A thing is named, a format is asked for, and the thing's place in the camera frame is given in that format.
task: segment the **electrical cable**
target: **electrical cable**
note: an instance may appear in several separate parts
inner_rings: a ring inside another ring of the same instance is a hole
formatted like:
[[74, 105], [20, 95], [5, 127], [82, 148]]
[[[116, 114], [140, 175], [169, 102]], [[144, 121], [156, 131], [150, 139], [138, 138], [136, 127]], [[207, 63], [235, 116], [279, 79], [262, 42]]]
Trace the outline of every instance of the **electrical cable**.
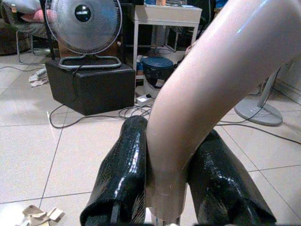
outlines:
[[[281, 69], [281, 67], [280, 67], [280, 68], [278, 69], [278, 71], [277, 71], [277, 74], [276, 74], [276, 77], [275, 77], [275, 80], [274, 80], [274, 82], [273, 82], [273, 86], [272, 86], [271, 89], [274, 89], [275, 81], [276, 81], [276, 78], [277, 78], [277, 76], [278, 76], [278, 73], [279, 73], [280, 69]], [[267, 101], [268, 101], [269, 97], [271, 96], [271, 94], [272, 94], [272, 91], [269, 93], [269, 95], [268, 95], [267, 99], [264, 101], [262, 107], [261, 107], [254, 115], [252, 115], [250, 118], [247, 118], [247, 119], [245, 119], [245, 120], [243, 120], [243, 121], [222, 121], [222, 120], [220, 120], [220, 122], [224, 122], [224, 123], [243, 123], [243, 122], [245, 122], [245, 121], [250, 121], [250, 119], [254, 118], [254, 117], [255, 117], [255, 116], [263, 109], [263, 107], [264, 107], [265, 104], [267, 103]]]
[[[74, 87], [74, 77], [75, 77], [76, 72], [77, 72], [82, 66], [83, 66], [83, 65], [80, 65], [80, 66], [72, 73], [72, 84], [73, 84], [74, 92], [75, 92], [75, 87]], [[49, 115], [49, 122], [50, 122], [51, 126], [53, 126], [53, 127], [56, 128], [56, 129], [63, 129], [63, 128], [70, 127], [70, 126], [72, 126], [72, 125], [74, 125], [74, 124], [78, 123], [79, 121], [81, 121], [81, 120], [83, 120], [83, 119], [86, 119], [86, 118], [105, 117], [105, 118], [114, 118], [114, 119], [119, 119], [119, 120], [125, 120], [125, 119], [127, 119], [127, 118], [129, 118], [129, 117], [132, 117], [132, 116], [134, 115], [134, 113], [137, 112], [137, 111], [140, 111], [140, 112], [141, 112], [140, 116], [145, 117], [145, 116], [147, 116], [147, 115], [150, 115], [151, 109], [152, 109], [152, 107], [153, 107], [153, 104], [146, 104], [146, 105], [142, 105], [142, 106], [137, 106], [137, 105], [136, 105], [136, 106], [132, 106], [132, 107], [126, 107], [126, 108], [123, 108], [123, 109], [121, 109], [121, 110], [118, 112], [118, 116], [111, 116], [111, 115], [90, 115], [90, 116], [83, 116], [83, 117], [77, 119], [75, 122], [70, 123], [70, 124], [68, 124], [68, 125], [56, 126], [56, 125], [54, 125], [53, 122], [52, 122], [52, 115], [53, 115], [53, 113], [54, 113], [55, 111], [57, 111], [57, 110], [58, 110], [59, 108], [61, 108], [62, 106], [65, 106], [65, 105], [60, 105], [60, 106], [58, 106], [58, 107], [57, 107], [56, 109], [54, 109], [54, 110], [50, 113], [50, 115]], [[275, 137], [277, 137], [277, 138], [284, 139], [284, 140], [288, 140], [288, 141], [291, 141], [291, 142], [294, 142], [294, 143], [296, 143], [296, 144], [301, 145], [301, 143], [298, 142], [298, 141], [296, 141], [296, 140], [292, 140], [292, 139], [289, 139], [289, 138], [286, 138], [286, 137], [282, 137], [282, 136], [280, 136], [280, 135], [277, 135], [277, 134], [274, 134], [274, 133], [265, 131], [265, 130], [263, 130], [263, 129], [260, 129], [260, 128], [257, 128], [257, 127], [254, 127], [254, 126], [249, 126], [249, 125], [241, 124], [241, 123], [243, 123], [243, 122], [245, 122], [245, 121], [248, 121], [249, 119], [253, 118], [256, 114], [254, 114], [252, 117], [250, 117], [250, 118], [248, 118], [248, 119], [246, 119], [246, 120], [244, 120], [244, 121], [241, 121], [241, 122], [231, 122], [231, 121], [230, 121], [230, 122], [227, 122], [227, 121], [220, 121], [220, 122], [226, 122], [226, 124], [216, 124], [216, 126], [243, 126], [243, 127], [248, 127], [248, 128], [256, 129], [256, 130], [259, 130], [259, 131], [261, 131], [261, 132], [267, 133], [267, 134], [269, 134], [269, 135], [275, 136]]]
[[[134, 115], [134, 112], [139, 111], [139, 110], [142, 112], [142, 114], [140, 114], [140, 116], [147, 116], [147, 115], [150, 115], [152, 105], [153, 105], [153, 104], [148, 104], [148, 105], [143, 105], [143, 106], [126, 107], [126, 108], [121, 109], [121, 110], [118, 112], [118, 116], [111, 116], [111, 115], [89, 115], [89, 116], [83, 116], [83, 117], [77, 119], [75, 122], [70, 123], [70, 124], [68, 124], [68, 125], [56, 126], [56, 125], [54, 125], [53, 122], [52, 122], [52, 115], [53, 115], [53, 113], [54, 113], [55, 111], [57, 111], [59, 108], [65, 106], [65, 105], [60, 105], [60, 106], [58, 106], [56, 109], [54, 109], [54, 110], [50, 113], [50, 115], [49, 115], [49, 122], [50, 122], [51, 126], [53, 126], [54, 128], [56, 128], [56, 129], [63, 129], [63, 128], [66, 128], [66, 127], [70, 127], [70, 126], [72, 126], [72, 125], [74, 125], [74, 124], [78, 123], [79, 121], [81, 121], [81, 120], [83, 120], [83, 119], [86, 119], [86, 118], [105, 117], [105, 118], [114, 118], [114, 119], [119, 119], [119, 120], [125, 120], [125, 119], [127, 119], [127, 118], [133, 116], [133, 115]], [[127, 116], [127, 113], [128, 113], [130, 110], [133, 110], [133, 109], [135, 109], [135, 110], [134, 110], [133, 112], [131, 112], [131, 114], [130, 114], [129, 116]]]
[[263, 129], [260, 129], [260, 128], [257, 128], [257, 127], [254, 127], [254, 126], [249, 126], [249, 125], [244, 125], [244, 124], [236, 124], [236, 123], [216, 124], [216, 126], [244, 126], [244, 127], [256, 129], [256, 130], [259, 130], [259, 131], [261, 131], [261, 132], [264, 132], [264, 133], [270, 134], [270, 135], [272, 135], [272, 136], [275, 136], [275, 137], [277, 137], [277, 138], [284, 139], [284, 140], [288, 140], [288, 141], [291, 141], [291, 142], [294, 142], [294, 143], [296, 143], [296, 144], [301, 145], [301, 142], [298, 142], [298, 141], [296, 141], [296, 140], [292, 140], [292, 139], [289, 139], [289, 138], [286, 138], [286, 137], [282, 137], [282, 136], [280, 136], [280, 135], [277, 135], [277, 134], [268, 132], [268, 131], [266, 131], [266, 130], [263, 130]]
[[22, 70], [22, 69], [19, 69], [19, 68], [16, 68], [16, 67], [5, 66], [5, 67], [0, 67], [0, 70], [3, 69], [3, 68], [14, 68], [14, 69], [22, 71], [22, 72], [32, 72], [32, 71], [37, 70], [37, 69], [43, 69], [44, 67], [38, 67], [38, 68], [35, 68], [35, 69], [31, 69], [31, 70]]

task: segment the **fan stand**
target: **fan stand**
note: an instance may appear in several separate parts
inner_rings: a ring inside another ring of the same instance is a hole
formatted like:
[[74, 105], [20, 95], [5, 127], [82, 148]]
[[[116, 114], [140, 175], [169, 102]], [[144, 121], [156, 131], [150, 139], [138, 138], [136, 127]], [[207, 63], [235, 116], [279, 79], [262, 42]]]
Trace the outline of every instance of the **fan stand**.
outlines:
[[[81, 68], [86, 68], [86, 69], [94, 69], [94, 68], [117, 68], [121, 66], [121, 61], [115, 57], [115, 56], [97, 56], [94, 55], [96, 58], [98, 59], [102, 59], [102, 60], [116, 60], [116, 64], [110, 64], [110, 65], [82, 65]], [[86, 55], [82, 55], [82, 56], [68, 56], [68, 57], [64, 57], [60, 60], [59, 63], [59, 67], [62, 69], [65, 69], [67, 71], [70, 70], [74, 70], [77, 69], [79, 67], [79, 65], [65, 65], [64, 62], [67, 60], [81, 60], [86, 58]]]
[[276, 79], [277, 73], [273, 73], [264, 88], [264, 91], [259, 99], [250, 100], [243, 99], [234, 108], [235, 112], [242, 118], [266, 126], [279, 126], [282, 123], [282, 115], [280, 111], [269, 104], [264, 104], [271, 92], [271, 88]]

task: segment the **white floor tile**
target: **white floor tile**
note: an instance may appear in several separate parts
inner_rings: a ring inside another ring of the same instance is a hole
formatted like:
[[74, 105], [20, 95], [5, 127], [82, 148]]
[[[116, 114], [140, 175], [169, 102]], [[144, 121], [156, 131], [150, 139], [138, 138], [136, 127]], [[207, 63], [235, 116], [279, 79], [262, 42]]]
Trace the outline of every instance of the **white floor tile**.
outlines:
[[[27, 63], [32, 63], [36, 59], [36, 56], [33, 53], [22, 53], [21, 60]], [[19, 60], [17, 54], [0, 56], [1, 64], [14, 64], [19, 65]]]
[[[238, 115], [226, 115], [224, 119], [228, 121], [241, 120]], [[251, 122], [247, 125], [301, 142], [301, 136], [286, 125], [268, 127]], [[296, 143], [282, 140], [251, 128], [241, 126], [223, 127], [260, 170], [292, 166], [301, 162], [301, 146]]]
[[236, 155], [236, 157], [241, 161], [247, 171], [258, 170], [254, 164], [248, 159], [246, 154], [235, 144], [233, 139], [229, 136], [229, 134], [222, 128], [221, 126], [216, 126], [214, 128], [218, 134], [221, 136], [226, 145], [230, 148], [230, 150]]
[[[0, 68], [6, 66], [13, 66], [22, 70], [26, 68], [18, 65], [0, 64]], [[0, 69], [0, 89], [7, 89], [21, 73], [22, 71], [16, 70], [14, 68]]]
[[60, 130], [0, 127], [0, 202], [42, 197]]
[[91, 192], [98, 169], [123, 121], [79, 123], [63, 129], [45, 197]]
[[301, 135], [301, 111], [282, 112], [283, 122]]
[[39, 207], [39, 204], [40, 199], [0, 204], [0, 225], [15, 226], [21, 224], [24, 219], [23, 210], [29, 205]]
[[[119, 111], [120, 110], [112, 111], [112, 112], [105, 112], [105, 113], [96, 114], [96, 115], [118, 116]], [[82, 117], [84, 117], [84, 115], [69, 108], [67, 116], [66, 116], [66, 120], [65, 120], [65, 125], [71, 124]], [[81, 121], [79, 121], [79, 123], [101, 122], [101, 121], [119, 121], [119, 120], [120, 119], [114, 119], [114, 118], [109, 118], [109, 117], [91, 117], [91, 118], [84, 118]]]
[[41, 210], [50, 211], [57, 207], [65, 215], [56, 223], [51, 222], [51, 226], [80, 226], [79, 216], [89, 200], [90, 194], [68, 195], [42, 200]]
[[185, 206], [184, 206], [184, 211], [181, 215], [180, 223], [181, 226], [193, 226], [198, 224], [189, 186], [187, 186]]
[[264, 170], [262, 174], [301, 217], [301, 166]]
[[6, 90], [6, 89], [0, 89], [0, 95], [1, 95], [2, 93], [4, 93], [5, 90]]
[[[59, 105], [52, 98], [49, 85], [7, 89], [0, 96], [0, 126], [48, 124], [48, 116]], [[63, 123], [67, 108], [62, 107], [56, 113], [60, 114], [53, 118], [54, 123]]]
[[250, 175], [279, 224], [301, 224], [301, 219], [292, 211], [260, 172], [250, 172]]

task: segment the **fan hub logo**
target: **fan hub logo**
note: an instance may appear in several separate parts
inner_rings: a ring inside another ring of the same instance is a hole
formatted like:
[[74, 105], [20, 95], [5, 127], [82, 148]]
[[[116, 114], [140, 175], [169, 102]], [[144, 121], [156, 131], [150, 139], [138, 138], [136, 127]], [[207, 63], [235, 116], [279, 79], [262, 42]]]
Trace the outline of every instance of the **fan hub logo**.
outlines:
[[91, 11], [88, 6], [79, 5], [75, 8], [75, 17], [81, 22], [87, 22], [91, 17]]

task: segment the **mannequin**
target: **mannequin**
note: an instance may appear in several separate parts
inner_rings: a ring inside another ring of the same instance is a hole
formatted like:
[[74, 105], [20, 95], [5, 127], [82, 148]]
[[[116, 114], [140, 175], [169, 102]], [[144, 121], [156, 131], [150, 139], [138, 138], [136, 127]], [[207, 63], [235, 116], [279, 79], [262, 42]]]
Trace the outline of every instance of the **mannequin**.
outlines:
[[300, 0], [229, 0], [165, 83], [147, 125], [147, 206], [173, 223], [188, 164], [215, 124], [301, 51]]

